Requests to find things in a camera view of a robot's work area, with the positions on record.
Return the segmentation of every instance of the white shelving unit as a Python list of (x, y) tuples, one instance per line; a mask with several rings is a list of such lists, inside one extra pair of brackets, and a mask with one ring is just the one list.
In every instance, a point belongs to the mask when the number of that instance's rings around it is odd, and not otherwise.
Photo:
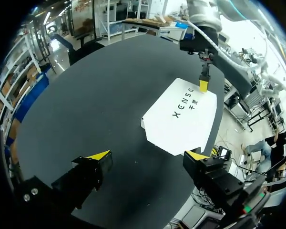
[[(110, 25), (118, 24), (124, 21), (124, 20), (116, 21), (117, 3), (118, 1), (107, 0), (107, 3), (101, 3), (97, 5), (100, 27), (102, 27), (105, 30), (105, 33), (101, 32), (100, 30), (100, 35), (104, 38), (107, 38), (109, 41), (112, 36), (119, 35), (122, 33), (122, 31), (118, 31), (115, 33), (111, 33), (110, 31)], [(141, 0), (136, 1), (136, 2), (132, 2), (131, 0), (129, 1), (125, 0), (125, 1), (122, 1), (122, 3), (127, 3), (127, 15), (128, 15), (128, 10), (130, 7), (132, 7), (133, 5), (138, 5), (137, 18), (140, 18), (141, 9), (147, 8), (146, 17), (148, 18), (149, 4), (142, 4)], [(125, 30), (125, 32), (132, 32), (132, 31), (138, 32), (138, 29), (136, 28), (136, 29)]]
[[(27, 57), (30, 57), (31, 61), (29, 61), (25, 66), (23, 66), (24, 60)], [(15, 43), (15, 45), (11, 48), (11, 50), (8, 52), (7, 56), (5, 57), (4, 62), (5, 62), (5, 65), (0, 75), (0, 101), (2, 101), (3, 103), (3, 108), (0, 113), (0, 122), (2, 118), (4, 118), (4, 122), (1, 125), (1, 129), (4, 130), (4, 133), (6, 133), (5, 130), (7, 130), (8, 125), (6, 125), (5, 120), (9, 119), (9, 116), (14, 114), (22, 98), (27, 93), (26, 91), (21, 96), (20, 100), (17, 102), (15, 107), (13, 107), (11, 103), (11, 97), (10, 97), (12, 92), (15, 90), (16, 86), (19, 84), (19, 81), (23, 79), (24, 77), (26, 77), (26, 72), (29, 70), (30, 67), (35, 65), (37, 71), (39, 73), (41, 72), (38, 62), (34, 57), (28, 33), (24, 34)], [(14, 80), (14, 82), (10, 85), (10, 88), (8, 89), (7, 93), (5, 93), (4, 95), (1, 92), (1, 90), (3, 89), (10, 73), (16, 73), (18, 75), (16, 79)]]

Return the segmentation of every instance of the jeans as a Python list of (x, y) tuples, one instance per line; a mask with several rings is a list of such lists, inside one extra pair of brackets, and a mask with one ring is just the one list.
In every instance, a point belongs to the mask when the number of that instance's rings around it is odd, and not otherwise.
[[(261, 155), (265, 156), (265, 160), (262, 161), (257, 168), (255, 169), (256, 172), (264, 173), (267, 172), (271, 168), (271, 147), (265, 140), (259, 141), (255, 145), (249, 145), (246, 147), (246, 152), (248, 154), (261, 151)], [(259, 176), (258, 173), (253, 172), (251, 175), (247, 177), (248, 180), (255, 179)]]

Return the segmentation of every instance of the desk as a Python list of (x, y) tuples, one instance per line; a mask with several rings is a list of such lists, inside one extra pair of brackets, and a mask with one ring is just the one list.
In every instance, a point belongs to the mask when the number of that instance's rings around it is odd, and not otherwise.
[[(194, 185), (183, 156), (149, 143), (140, 121), (175, 78), (199, 85), (200, 72), (198, 56), (149, 35), (111, 44), (79, 60), (46, 88), (24, 117), (17, 136), (24, 178), (35, 175), (50, 185), (71, 169), (73, 159), (110, 149), (113, 167), (101, 189), (72, 214), (109, 229), (164, 228)], [(210, 74), (217, 111), (208, 152), (224, 104), (224, 75), (214, 66)]]
[(134, 27), (139, 27), (147, 30), (152, 30), (156, 32), (156, 37), (161, 36), (161, 32), (170, 32), (170, 31), (182, 31), (183, 33), (181, 34), (180, 39), (183, 39), (186, 33), (186, 29), (176, 27), (176, 26), (155, 26), (155, 25), (150, 25), (150, 24), (145, 24), (141, 22), (132, 22), (132, 21), (123, 21), (122, 22), (122, 40), (125, 39), (125, 25), (131, 25)]

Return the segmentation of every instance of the yellow tape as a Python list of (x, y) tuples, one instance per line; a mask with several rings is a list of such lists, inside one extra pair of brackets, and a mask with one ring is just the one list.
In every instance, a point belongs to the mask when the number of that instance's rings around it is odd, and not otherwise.
[(92, 155), (92, 156), (88, 156), (87, 158), (92, 158), (94, 160), (101, 160), (104, 156), (106, 156), (108, 153), (110, 152), (110, 150), (107, 150), (107, 151), (104, 151), (104, 152), (101, 152), (99, 154), (95, 154), (95, 155)]
[(187, 150), (186, 152), (187, 152), (192, 158), (194, 158), (196, 161), (199, 161), (199, 160), (202, 160), (202, 159), (205, 159), (205, 158), (210, 158), (209, 156), (197, 154), (197, 153), (194, 153), (194, 152), (189, 151), (189, 150)]
[(206, 92), (208, 90), (208, 84), (209, 82), (200, 80), (200, 91)]

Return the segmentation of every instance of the metal frame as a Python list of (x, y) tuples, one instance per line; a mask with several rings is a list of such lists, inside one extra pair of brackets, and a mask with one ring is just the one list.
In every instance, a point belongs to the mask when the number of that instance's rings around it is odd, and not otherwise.
[[(131, 4), (131, 1), (130, 1), (130, 0), (127, 1), (127, 2), (125, 1), (124, 3), (127, 3), (127, 4), (128, 4), (128, 6), (127, 6), (127, 15), (128, 15), (128, 9), (129, 9), (129, 6), (130, 6), (130, 4)], [(148, 10), (147, 10), (147, 17), (148, 17), (149, 11), (150, 11), (150, 5), (151, 5), (151, 4), (150, 4), (150, 1), (149, 1), (149, 3), (148, 3), (147, 5), (145, 5), (145, 4), (142, 4), (141, 0), (139, 0), (137, 19), (140, 18), (142, 6), (147, 6), (147, 7), (148, 7)], [(105, 7), (105, 6), (107, 7), (107, 22), (103, 22), (103, 21), (101, 20), (101, 15), (102, 15), (101, 8), (102, 8), (102, 7)], [(107, 0), (107, 4), (106, 4), (106, 5), (104, 5), (104, 4), (99, 4), (99, 5), (97, 6), (97, 8), (98, 8), (98, 15), (99, 15), (99, 22), (100, 22), (100, 26), (99, 26), (99, 27), (102, 26), (102, 27), (105, 29), (105, 32), (106, 32), (106, 34), (102, 34), (101, 31), (99, 31), (99, 32), (100, 32), (100, 36), (101, 36), (101, 37), (104, 37), (104, 38), (107, 38), (108, 41), (110, 41), (110, 38), (111, 38), (112, 36), (119, 35), (119, 34), (122, 34), (122, 33), (123, 33), (123, 32), (121, 31), (121, 32), (116, 32), (116, 33), (110, 34), (110, 25), (116, 24), (116, 23), (121, 23), (121, 22), (123, 21), (123, 20), (122, 20), (122, 21), (112, 21), (112, 22), (110, 22), (110, 6), (114, 6), (114, 10), (115, 10), (115, 13), (116, 13), (117, 2), (110, 2), (110, 0)], [(132, 31), (138, 32), (138, 28), (136, 28), (136, 29), (124, 30), (124, 33), (125, 33), (125, 32), (132, 32)]]
[[(35, 59), (34, 57), (34, 54), (33, 54), (33, 50), (32, 50), (32, 46), (30, 45), (30, 40), (29, 40), (29, 37), (30, 34), (25, 34), (23, 36), (23, 38), (21, 38), (21, 41), (24, 39), (25, 40), (25, 50), (22, 52), (22, 54), (20, 55), (20, 57), (22, 57), (26, 52), (29, 52), (30, 54), (30, 57), (31, 57), (31, 61), (25, 66), (25, 68), (21, 71), (21, 73), (18, 75), (17, 79), (15, 80), (15, 82), (11, 85), (9, 91), (7, 92), (6, 96), (4, 96), (2, 94), (2, 92), (0, 91), (0, 100), (3, 102), (4, 106), (3, 106), (3, 109), (2, 109), (2, 112), (0, 114), (0, 122), (1, 122), (1, 119), (3, 118), (3, 113), (4, 113), (4, 110), (7, 108), (10, 112), (13, 112), (14, 111), (14, 107), (11, 105), (11, 103), (9, 102), (9, 95), (11, 93), (11, 91), (13, 90), (13, 87), (17, 84), (17, 81), (23, 77), (23, 74), (29, 69), (29, 67), (34, 64), (36, 66), (36, 69), (39, 73), (41, 73), (41, 70), (40, 70), (40, 67), (38, 65), (38, 61)], [(10, 50), (9, 54), (10, 55), (15, 49), (16, 49), (16, 46), (18, 46), (20, 44), (20, 42), (17, 42), (13, 47), (12, 49)], [(13, 63), (13, 66), (15, 66), (17, 64), (17, 62), (20, 60), (20, 57), (16, 59), (16, 61)], [(7, 76), (8, 74), (10, 73), (10, 71), (8, 71), (8, 73), (5, 75), (5, 77), (3, 77), (1, 80), (1, 84), (0, 84), (0, 90), (1, 90), (1, 87), (4, 85), (4, 82), (6, 81), (7, 79)]]

